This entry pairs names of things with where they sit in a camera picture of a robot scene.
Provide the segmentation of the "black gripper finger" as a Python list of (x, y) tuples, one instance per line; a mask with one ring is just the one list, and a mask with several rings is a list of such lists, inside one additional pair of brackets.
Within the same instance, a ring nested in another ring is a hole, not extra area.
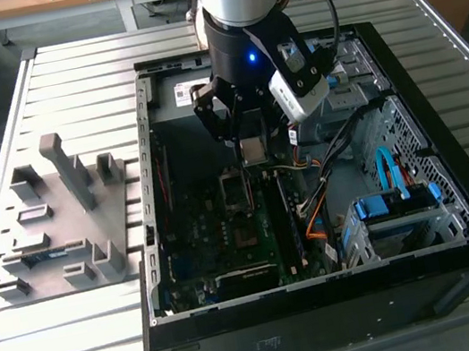
[[(232, 85), (220, 77), (213, 78), (208, 84), (193, 85), (190, 87), (189, 94), (195, 115), (215, 141), (230, 144), (237, 166), (240, 167), (242, 165), (241, 152), (239, 151), (240, 126)], [(215, 112), (214, 98), (226, 106), (225, 116), (221, 117)]]
[(284, 112), (276, 102), (268, 88), (257, 87), (255, 94), (259, 99), (260, 110), (266, 134), (266, 144), (271, 161), (277, 161), (283, 157), (282, 149), (285, 143), (283, 142), (283, 127), (287, 123), (284, 117)]

